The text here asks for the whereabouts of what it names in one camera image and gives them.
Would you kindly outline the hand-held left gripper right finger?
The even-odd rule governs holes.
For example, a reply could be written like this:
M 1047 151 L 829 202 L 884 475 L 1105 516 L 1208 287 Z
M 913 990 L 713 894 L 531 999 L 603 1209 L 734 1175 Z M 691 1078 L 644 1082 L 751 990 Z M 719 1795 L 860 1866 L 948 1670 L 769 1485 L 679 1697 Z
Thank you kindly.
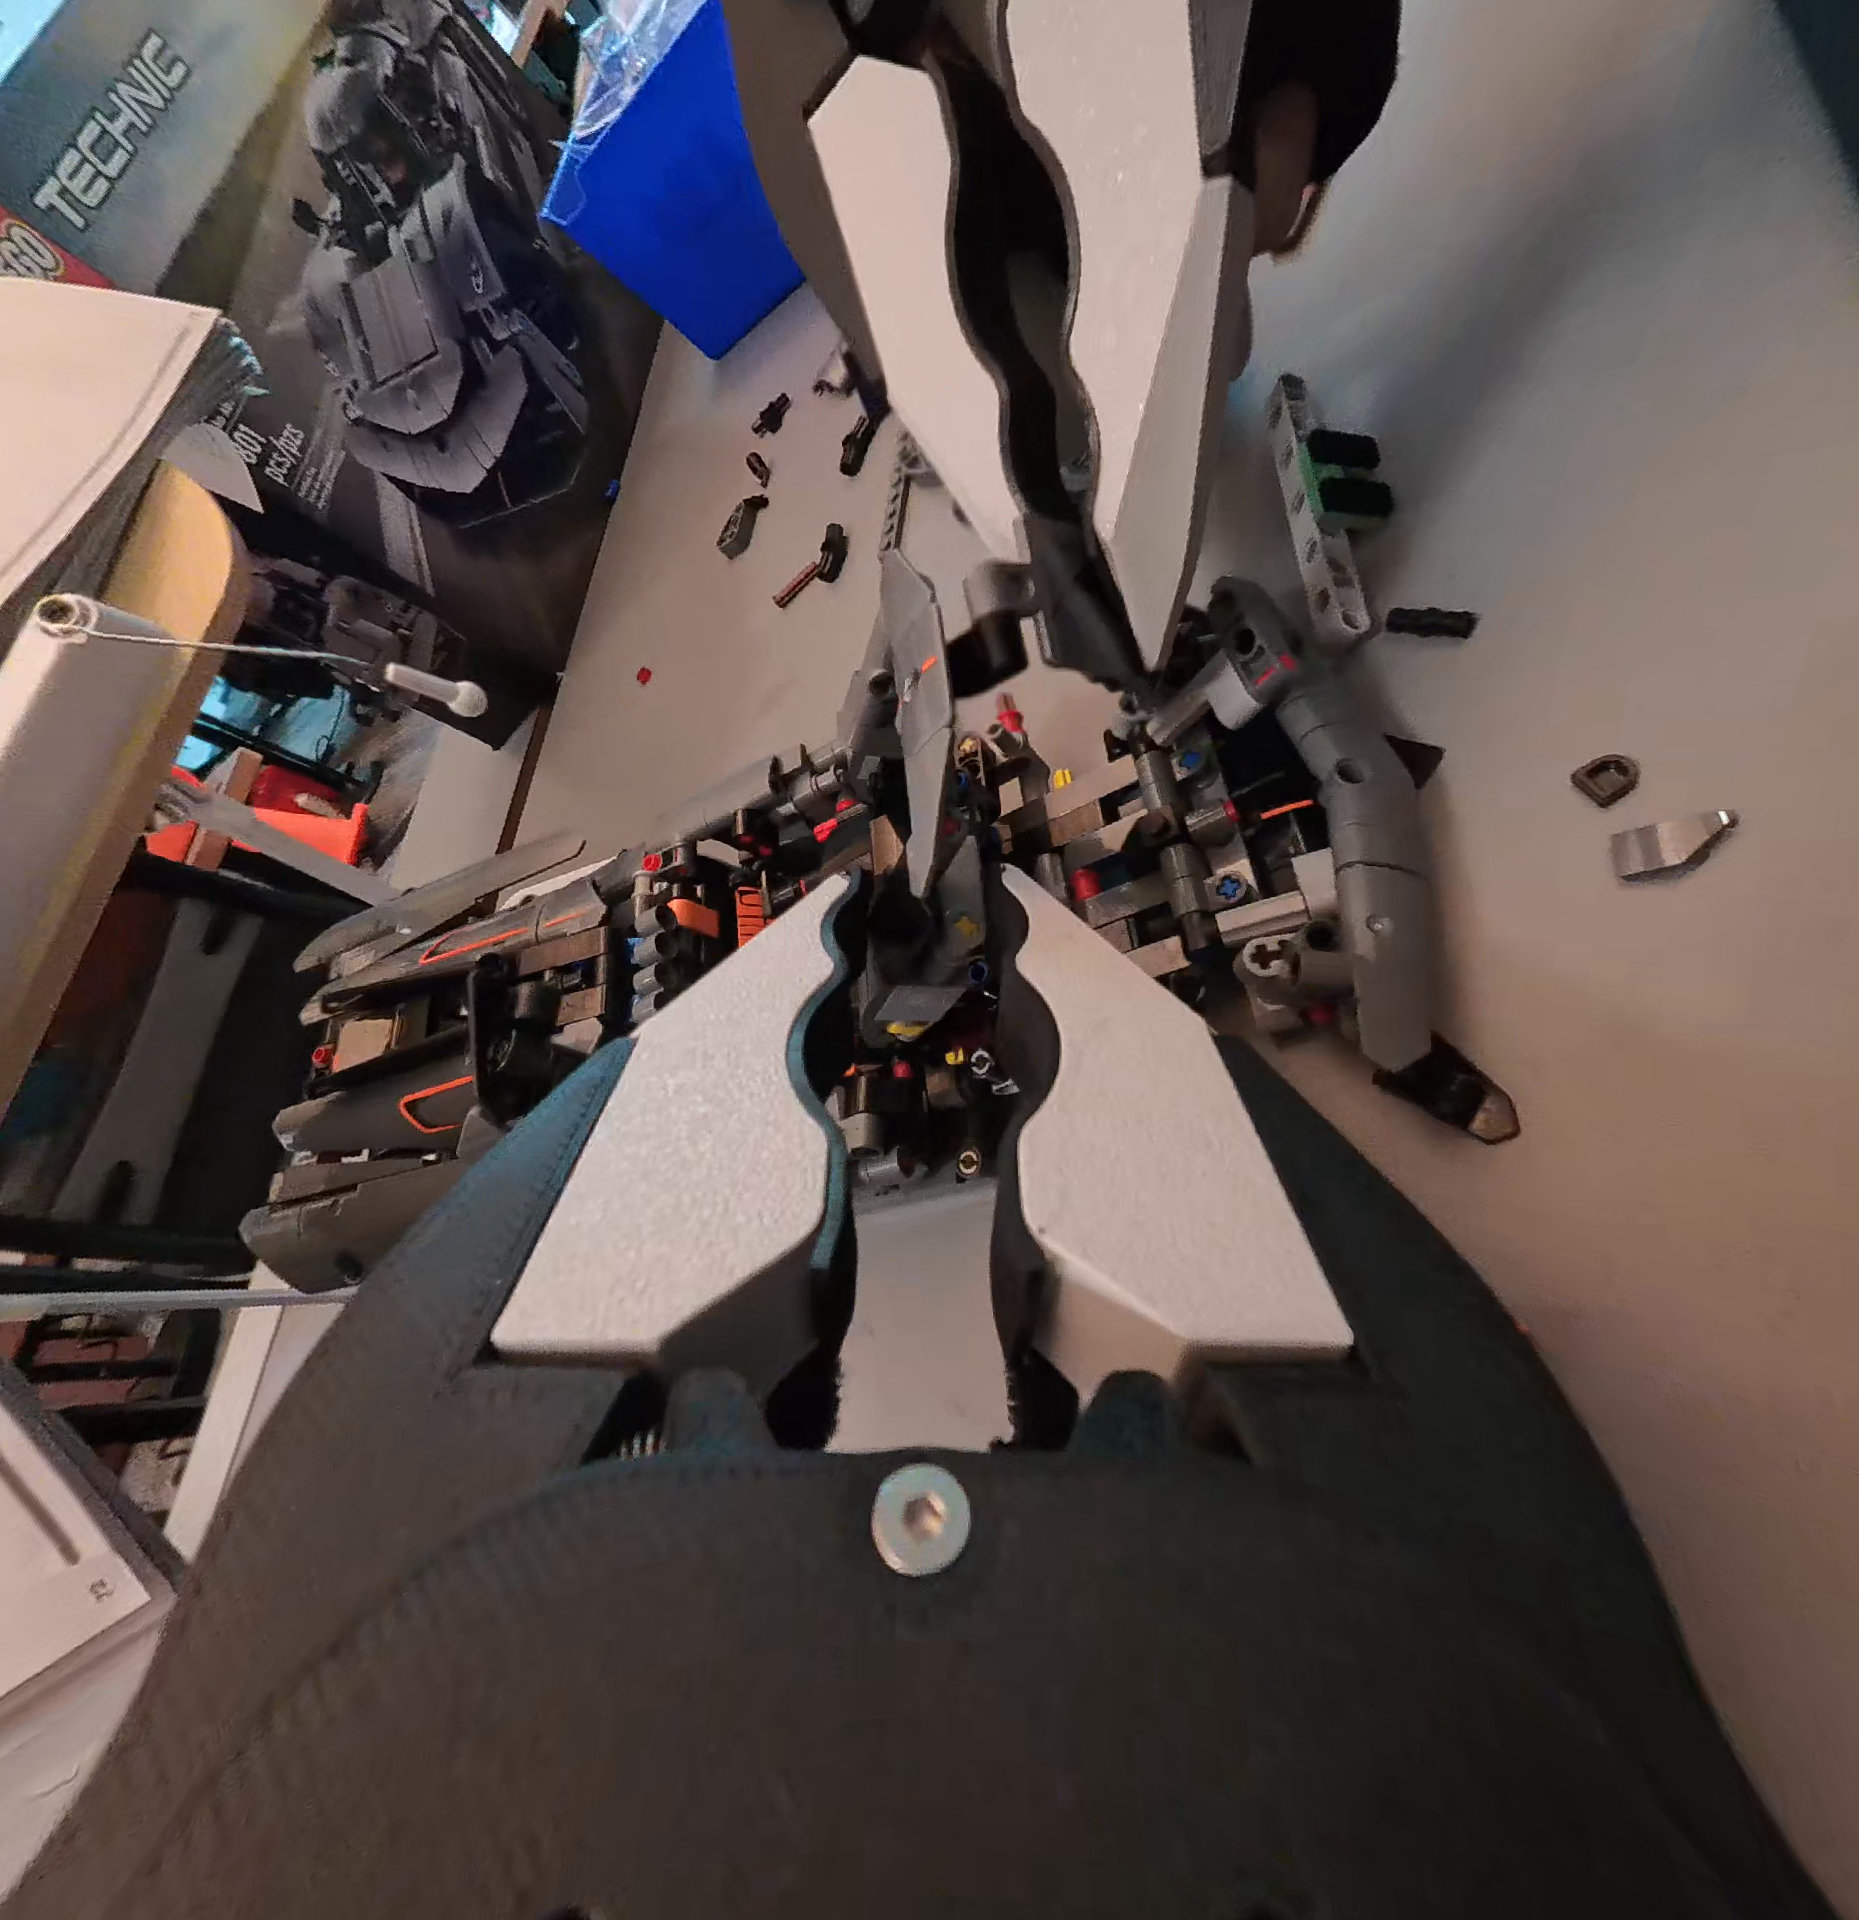
M 1343 1363 L 1353 1326 L 1203 1017 L 1001 870 L 995 1053 L 1013 1082 L 991 1312 L 1013 1373 Z

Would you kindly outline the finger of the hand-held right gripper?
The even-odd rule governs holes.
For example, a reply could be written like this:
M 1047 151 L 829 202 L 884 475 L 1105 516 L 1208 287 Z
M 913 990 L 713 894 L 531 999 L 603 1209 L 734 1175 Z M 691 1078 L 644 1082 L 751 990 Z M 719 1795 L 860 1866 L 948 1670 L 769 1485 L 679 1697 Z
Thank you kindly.
M 892 407 L 1055 667 L 1127 667 L 1129 619 L 1063 487 L 1057 192 L 966 52 L 853 56 L 804 124 Z
M 1251 2 L 1001 2 L 1009 110 L 1071 235 L 1085 521 L 1143 669 L 1181 618 L 1245 318 L 1248 34 Z

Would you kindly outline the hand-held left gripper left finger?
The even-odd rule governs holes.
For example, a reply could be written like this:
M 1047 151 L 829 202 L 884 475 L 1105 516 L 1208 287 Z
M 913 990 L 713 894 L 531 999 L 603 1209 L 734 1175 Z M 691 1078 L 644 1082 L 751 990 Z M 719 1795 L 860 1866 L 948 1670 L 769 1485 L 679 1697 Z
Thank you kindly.
M 637 1030 L 491 1326 L 500 1355 L 722 1367 L 766 1398 L 825 1345 L 850 1199 L 822 1103 L 868 891 L 822 878 Z

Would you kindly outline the light grey beam with tiles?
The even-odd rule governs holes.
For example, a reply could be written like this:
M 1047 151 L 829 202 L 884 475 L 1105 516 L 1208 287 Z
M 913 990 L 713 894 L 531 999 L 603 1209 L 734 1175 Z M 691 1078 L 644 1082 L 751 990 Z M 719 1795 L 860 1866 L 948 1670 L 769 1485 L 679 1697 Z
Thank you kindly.
M 1333 427 L 1294 372 L 1277 377 L 1262 422 L 1305 615 L 1316 642 L 1340 655 L 1376 630 L 1353 536 L 1384 526 L 1398 505 L 1382 475 L 1382 448 L 1370 433 Z

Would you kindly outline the grey lego car model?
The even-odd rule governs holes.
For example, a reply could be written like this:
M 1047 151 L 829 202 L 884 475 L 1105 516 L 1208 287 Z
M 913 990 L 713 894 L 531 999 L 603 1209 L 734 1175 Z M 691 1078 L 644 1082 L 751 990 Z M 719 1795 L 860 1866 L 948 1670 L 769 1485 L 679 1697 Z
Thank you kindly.
M 369 1267 L 583 1060 L 739 954 L 822 878 L 873 878 L 853 1043 L 825 1110 L 877 1204 L 995 1167 L 987 883 L 1032 875 L 1185 1002 L 1227 971 L 1253 1026 L 1336 1026 L 1371 1069 L 1436 1033 L 1426 741 L 1377 732 L 1280 608 L 1215 582 L 1165 681 L 1122 695 L 1106 763 L 1063 793 L 1001 692 L 945 642 L 926 576 L 878 560 L 878 610 L 821 753 L 764 758 L 613 857 L 547 839 L 396 894 L 295 958 L 316 993 L 284 1167 L 247 1254 L 306 1293 Z

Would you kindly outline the grey lego beam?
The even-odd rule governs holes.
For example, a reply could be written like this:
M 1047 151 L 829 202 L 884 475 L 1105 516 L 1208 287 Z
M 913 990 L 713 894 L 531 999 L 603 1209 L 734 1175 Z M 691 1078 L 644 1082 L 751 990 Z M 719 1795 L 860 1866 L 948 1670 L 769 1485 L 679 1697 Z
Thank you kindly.
M 901 543 L 911 524 L 911 505 L 917 491 L 938 488 L 938 487 L 941 487 L 941 475 L 935 473 L 935 466 L 930 465 L 917 440 L 903 427 L 899 427 L 877 556 L 901 550 Z

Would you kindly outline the dark printed set box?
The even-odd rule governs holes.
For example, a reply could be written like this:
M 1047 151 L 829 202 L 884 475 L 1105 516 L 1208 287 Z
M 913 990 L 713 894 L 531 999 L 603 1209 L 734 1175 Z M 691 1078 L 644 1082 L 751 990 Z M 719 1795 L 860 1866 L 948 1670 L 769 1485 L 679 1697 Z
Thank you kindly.
M 487 749 L 557 695 L 658 343 L 538 216 L 557 132 L 473 2 L 0 2 L 0 273 L 218 307 L 248 635 Z

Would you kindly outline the person's right hand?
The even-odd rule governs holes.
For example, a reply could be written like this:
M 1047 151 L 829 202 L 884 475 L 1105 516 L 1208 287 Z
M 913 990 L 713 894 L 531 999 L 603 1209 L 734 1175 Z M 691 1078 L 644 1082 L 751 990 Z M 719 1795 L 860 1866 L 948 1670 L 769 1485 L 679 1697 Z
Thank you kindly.
M 1321 198 L 1316 178 L 1318 103 L 1309 83 L 1266 91 L 1251 110 L 1253 235 L 1251 256 L 1290 256 Z

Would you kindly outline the blue plastic bin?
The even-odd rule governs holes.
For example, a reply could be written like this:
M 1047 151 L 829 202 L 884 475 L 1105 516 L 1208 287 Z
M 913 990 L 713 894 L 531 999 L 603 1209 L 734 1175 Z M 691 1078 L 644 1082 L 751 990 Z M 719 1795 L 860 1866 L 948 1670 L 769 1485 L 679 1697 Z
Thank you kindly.
M 607 132 L 567 132 L 538 216 L 711 362 L 801 284 L 755 175 L 719 2 Z

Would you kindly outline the clear plastic parts bag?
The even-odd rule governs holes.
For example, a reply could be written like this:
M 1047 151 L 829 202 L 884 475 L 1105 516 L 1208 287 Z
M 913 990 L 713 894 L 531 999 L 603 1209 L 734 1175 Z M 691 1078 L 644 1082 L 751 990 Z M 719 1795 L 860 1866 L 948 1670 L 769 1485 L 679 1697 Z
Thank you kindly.
M 571 140 L 607 132 L 704 2 L 583 2 Z

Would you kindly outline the orange plastic bin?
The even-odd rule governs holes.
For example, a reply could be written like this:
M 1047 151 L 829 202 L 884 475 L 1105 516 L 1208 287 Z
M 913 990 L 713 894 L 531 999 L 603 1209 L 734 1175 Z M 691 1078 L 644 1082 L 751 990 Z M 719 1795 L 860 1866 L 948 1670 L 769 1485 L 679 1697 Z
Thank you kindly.
M 277 777 L 274 767 L 254 778 L 239 777 L 236 791 L 171 767 L 143 832 L 143 849 L 198 870 L 218 870 L 227 849 L 248 849 L 333 883 L 333 871 L 363 870 L 369 839 L 366 800 L 343 806 L 312 786 Z

